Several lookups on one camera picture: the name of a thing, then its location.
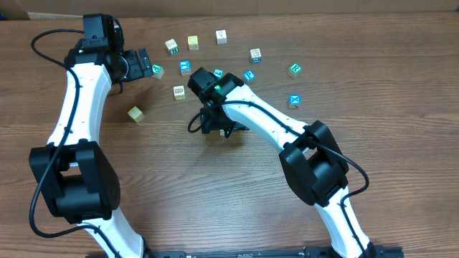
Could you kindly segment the blue letter P block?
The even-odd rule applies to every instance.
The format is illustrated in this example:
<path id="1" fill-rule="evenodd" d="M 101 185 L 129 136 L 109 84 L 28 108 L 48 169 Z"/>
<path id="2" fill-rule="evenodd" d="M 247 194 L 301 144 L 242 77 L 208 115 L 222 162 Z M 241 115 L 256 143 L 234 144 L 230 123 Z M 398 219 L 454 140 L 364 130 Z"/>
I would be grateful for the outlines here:
<path id="1" fill-rule="evenodd" d="M 247 82 L 251 82 L 256 78 L 256 75 L 252 70 L 247 70 L 243 73 L 243 77 Z"/>

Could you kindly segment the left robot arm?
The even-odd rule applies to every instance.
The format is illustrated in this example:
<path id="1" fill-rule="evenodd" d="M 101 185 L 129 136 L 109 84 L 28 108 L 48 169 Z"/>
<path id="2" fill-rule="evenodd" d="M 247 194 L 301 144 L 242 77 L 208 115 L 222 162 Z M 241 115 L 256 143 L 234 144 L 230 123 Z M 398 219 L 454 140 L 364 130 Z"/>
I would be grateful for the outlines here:
<path id="1" fill-rule="evenodd" d="M 104 103 L 111 87 L 153 75 L 145 49 L 126 50 L 119 21 L 87 14 L 83 35 L 63 62 L 67 89 L 46 146 L 32 148 L 37 188 L 29 225 L 43 238 L 87 231 L 105 257 L 152 257 L 120 209 L 120 183 L 100 145 Z"/>

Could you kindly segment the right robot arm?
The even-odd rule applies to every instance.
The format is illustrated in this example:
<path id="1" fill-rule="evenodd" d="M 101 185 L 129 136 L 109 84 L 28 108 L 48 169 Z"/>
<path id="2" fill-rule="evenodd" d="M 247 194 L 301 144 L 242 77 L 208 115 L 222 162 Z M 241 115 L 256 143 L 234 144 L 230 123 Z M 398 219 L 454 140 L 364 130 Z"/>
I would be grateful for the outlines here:
<path id="1" fill-rule="evenodd" d="M 361 167 L 344 156 L 329 128 L 320 121 L 309 125 L 290 118 L 259 98 L 231 73 L 221 77 L 199 68 L 188 88 L 203 104 L 194 116 L 198 130 L 213 130 L 228 138 L 233 132 L 251 130 L 278 152 L 288 186 L 304 203 L 315 207 L 340 257 L 370 257 L 374 246 L 359 226 L 346 177 L 350 167 Z"/>

